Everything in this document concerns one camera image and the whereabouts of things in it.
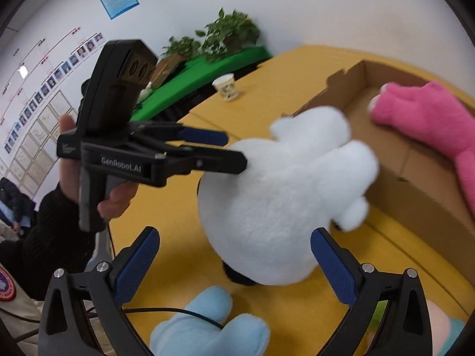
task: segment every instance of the silver screw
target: silver screw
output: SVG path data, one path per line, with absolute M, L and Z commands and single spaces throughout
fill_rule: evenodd
M 416 278 L 417 277 L 417 271 L 415 269 L 408 269 L 407 270 L 408 276 L 410 278 Z
M 365 273 L 372 273 L 374 272 L 374 266 L 371 265 L 370 263 L 364 263 L 362 266 L 363 270 Z
M 55 277 L 56 278 L 61 278 L 61 277 L 63 277 L 63 275 L 64 275 L 64 269 L 59 268 L 59 269 L 55 270 Z
M 109 269 L 109 264 L 108 263 L 100 263 L 99 265 L 96 266 L 97 271 L 103 272 Z

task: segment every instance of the white plush toy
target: white plush toy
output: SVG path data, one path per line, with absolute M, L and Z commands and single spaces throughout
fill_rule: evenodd
M 228 276 L 245 285 L 305 279 L 316 266 L 312 231 L 332 220 L 344 231 L 360 226 L 368 212 L 364 194 L 379 171 L 336 108 L 282 117 L 270 131 L 275 140 L 230 146 L 248 159 L 243 173 L 205 173 L 199 186 L 205 233 Z

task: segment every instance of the pink plush toy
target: pink plush toy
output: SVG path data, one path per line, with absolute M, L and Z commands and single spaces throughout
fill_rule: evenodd
M 376 124 L 392 126 L 452 159 L 475 216 L 475 119 L 463 104 L 437 82 L 424 87 L 388 83 L 368 109 Z

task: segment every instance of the green tablecloth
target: green tablecloth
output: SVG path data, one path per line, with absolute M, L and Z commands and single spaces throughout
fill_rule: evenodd
M 255 47 L 244 49 L 217 63 L 208 63 L 201 57 L 190 60 L 183 71 L 142 102 L 142 108 L 134 112 L 132 120 L 149 120 L 186 95 L 213 82 L 219 76 L 250 64 L 269 60 L 271 57 L 264 47 Z

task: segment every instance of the stuffed animal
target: stuffed animal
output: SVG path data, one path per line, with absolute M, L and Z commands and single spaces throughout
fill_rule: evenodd
M 386 304 L 387 301 L 380 301 L 374 312 L 368 328 L 370 332 L 368 346 L 371 344 L 374 334 L 381 324 Z M 453 343 L 455 343 L 460 333 L 462 333 L 465 325 L 460 320 L 450 319 L 443 310 L 432 301 L 427 301 L 427 307 L 432 331 L 432 354 L 433 356 L 444 356 Z
M 371 119 L 426 143 L 452 159 L 475 215 L 475 119 L 445 87 L 388 83 L 369 105 Z
M 336 108 L 282 117 L 270 131 L 274 140 L 230 146 L 248 158 L 243 173 L 205 173 L 198 190 L 205 233 L 227 275 L 244 285 L 304 280 L 317 265 L 312 231 L 332 220 L 344 231 L 360 226 L 368 212 L 364 194 L 379 170 Z
M 231 308 L 229 293 L 213 286 L 185 309 L 222 324 Z M 262 356 L 269 339 L 267 324 L 249 314 L 237 316 L 220 330 L 202 319 L 179 313 L 153 330 L 149 348 L 155 356 Z

